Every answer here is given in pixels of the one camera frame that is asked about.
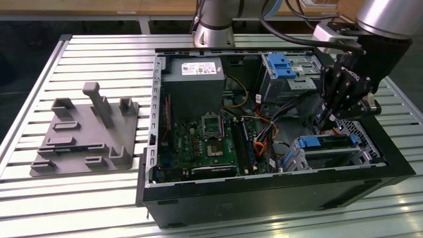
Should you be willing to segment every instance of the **yellow cable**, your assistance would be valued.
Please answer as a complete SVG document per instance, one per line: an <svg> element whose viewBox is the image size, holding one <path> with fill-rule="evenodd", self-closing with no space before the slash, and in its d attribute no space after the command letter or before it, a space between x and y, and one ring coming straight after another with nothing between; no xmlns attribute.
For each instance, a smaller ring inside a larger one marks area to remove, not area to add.
<svg viewBox="0 0 423 238"><path fill-rule="evenodd" d="M249 101L249 91L247 91L247 88L245 87L245 85L241 83L241 81L239 81L234 76L229 75L227 77L230 77L231 79L234 79L234 80L238 82L238 84L243 87L245 92L246 92L246 99L245 99L245 101L243 101L241 104L233 105L233 106L225 106L223 108L227 108L227 109L239 108L239 107L243 106L243 105L247 103L247 101Z"/></svg>

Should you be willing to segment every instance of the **power supply label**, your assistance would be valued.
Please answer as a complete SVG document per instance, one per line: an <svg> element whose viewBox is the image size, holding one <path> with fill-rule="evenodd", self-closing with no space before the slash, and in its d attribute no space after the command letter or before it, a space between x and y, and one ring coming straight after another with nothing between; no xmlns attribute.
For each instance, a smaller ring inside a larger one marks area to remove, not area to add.
<svg viewBox="0 0 423 238"><path fill-rule="evenodd" d="M183 75L218 74L214 62L183 63Z"/></svg>

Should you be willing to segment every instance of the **sticker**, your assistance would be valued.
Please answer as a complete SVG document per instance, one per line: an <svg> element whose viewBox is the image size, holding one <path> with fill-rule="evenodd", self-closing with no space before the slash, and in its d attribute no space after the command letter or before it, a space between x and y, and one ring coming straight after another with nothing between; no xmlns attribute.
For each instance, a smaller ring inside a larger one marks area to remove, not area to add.
<svg viewBox="0 0 423 238"><path fill-rule="evenodd" d="M270 159L270 165L271 165L274 168L277 168L277 162L275 162L275 160Z"/></svg>
<svg viewBox="0 0 423 238"><path fill-rule="evenodd" d="M261 94L257 94L257 103L262 103L262 95Z"/></svg>
<svg viewBox="0 0 423 238"><path fill-rule="evenodd" d="M136 11L118 11L118 14L136 14Z"/></svg>
<svg viewBox="0 0 423 238"><path fill-rule="evenodd" d="M183 75L218 74L214 62L183 63Z"/></svg>
<svg viewBox="0 0 423 238"><path fill-rule="evenodd" d="M302 67L291 67L294 71L303 71Z"/></svg>

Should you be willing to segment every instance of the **ram slot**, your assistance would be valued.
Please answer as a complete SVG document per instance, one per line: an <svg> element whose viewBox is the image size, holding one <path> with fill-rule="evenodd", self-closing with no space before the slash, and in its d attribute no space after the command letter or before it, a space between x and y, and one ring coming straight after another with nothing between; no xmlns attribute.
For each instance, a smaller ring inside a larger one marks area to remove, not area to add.
<svg viewBox="0 0 423 238"><path fill-rule="evenodd" d="M243 127L245 127L245 133L246 133L246 138L247 138L247 151L249 151L249 157L250 157L250 162L251 162L251 166L254 168L254 170L257 170L257 165L258 165L258 161L257 161L257 157L254 155L254 149L253 149L253 141L250 138L250 131L249 131L249 126L247 126L247 122L243 121Z"/></svg>
<svg viewBox="0 0 423 238"><path fill-rule="evenodd" d="M233 140L237 151L237 160L239 164L241 173L245 175L251 174L253 165L250 161L250 153L247 149L247 138L243 128L243 122L231 121Z"/></svg>

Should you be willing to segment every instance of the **floor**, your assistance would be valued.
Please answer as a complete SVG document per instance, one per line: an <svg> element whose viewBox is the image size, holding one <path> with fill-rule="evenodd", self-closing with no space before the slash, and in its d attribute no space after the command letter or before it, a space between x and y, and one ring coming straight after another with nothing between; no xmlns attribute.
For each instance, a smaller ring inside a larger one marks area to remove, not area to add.
<svg viewBox="0 0 423 238"><path fill-rule="evenodd" d="M311 33L303 22L278 22L275 26L285 33ZM152 34L186 34L190 21L151 22ZM237 22L235 33L266 33L258 22ZM132 21L110 22L0 22L0 53L12 65L18 77L0 86L0 141L19 113L34 83L43 70L62 34L140 34ZM418 108L423 110L423 37L398 64L391 78Z"/></svg>

